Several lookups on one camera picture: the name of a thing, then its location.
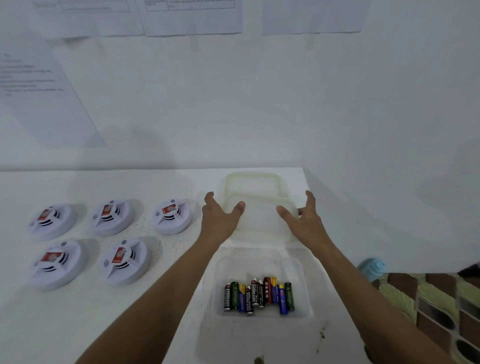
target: light blue plastic bottle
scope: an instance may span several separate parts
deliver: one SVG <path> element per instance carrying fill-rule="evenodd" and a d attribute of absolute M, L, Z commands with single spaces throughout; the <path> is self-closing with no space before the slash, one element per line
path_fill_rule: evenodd
<path fill-rule="evenodd" d="M 385 273 L 385 264 L 379 259 L 370 259 L 360 269 L 360 273 L 368 280 L 373 282 L 379 279 Z"/>

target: red sticker on smoke detector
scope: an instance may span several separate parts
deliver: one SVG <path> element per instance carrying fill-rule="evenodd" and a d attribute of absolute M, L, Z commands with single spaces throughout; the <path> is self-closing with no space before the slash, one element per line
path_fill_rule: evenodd
<path fill-rule="evenodd" d="M 176 209 L 177 209 L 177 205 L 176 204 L 171 204 L 170 206 L 164 207 L 162 209 L 162 212 L 164 214 L 168 214 L 169 212 L 175 211 Z"/>
<path fill-rule="evenodd" d="M 112 210 L 112 205 L 103 206 L 102 216 L 110 215 L 111 210 Z"/>
<path fill-rule="evenodd" d="M 43 221 L 45 220 L 47 217 L 48 217 L 48 214 L 50 213 L 50 209 L 47 208 L 45 210 L 43 210 L 43 212 L 40 214 L 40 216 L 38 217 L 38 219 L 36 219 L 37 221 Z"/>
<path fill-rule="evenodd" d="M 61 252 L 46 252 L 40 262 L 55 262 L 60 256 Z"/>
<path fill-rule="evenodd" d="M 117 252 L 115 253 L 115 256 L 112 259 L 112 263 L 121 263 L 126 251 L 127 249 L 125 249 L 124 247 L 118 248 Z"/>

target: person's left arm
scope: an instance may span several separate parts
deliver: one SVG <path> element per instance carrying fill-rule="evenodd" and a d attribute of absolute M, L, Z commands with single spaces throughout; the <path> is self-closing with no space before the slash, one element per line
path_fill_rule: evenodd
<path fill-rule="evenodd" d="M 82 354 L 76 364 L 159 364 L 213 254 L 236 229 L 245 203 L 226 214 L 205 196 L 202 229 L 185 252 Z"/>

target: patterned floor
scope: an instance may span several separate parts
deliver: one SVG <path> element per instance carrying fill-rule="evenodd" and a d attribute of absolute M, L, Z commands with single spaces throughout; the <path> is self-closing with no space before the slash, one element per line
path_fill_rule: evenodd
<path fill-rule="evenodd" d="M 480 278 L 389 273 L 373 285 L 460 364 L 480 364 Z"/>

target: green battery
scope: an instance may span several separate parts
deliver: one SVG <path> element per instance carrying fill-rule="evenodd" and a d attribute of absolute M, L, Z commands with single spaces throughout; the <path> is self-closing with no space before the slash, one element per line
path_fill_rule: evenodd
<path fill-rule="evenodd" d="M 290 282 L 285 283 L 285 293 L 287 294 L 287 308 L 289 311 L 295 311 L 295 303 L 293 302 L 292 284 Z"/>
<path fill-rule="evenodd" d="M 238 310 L 239 307 L 239 283 L 232 282 L 232 310 Z"/>

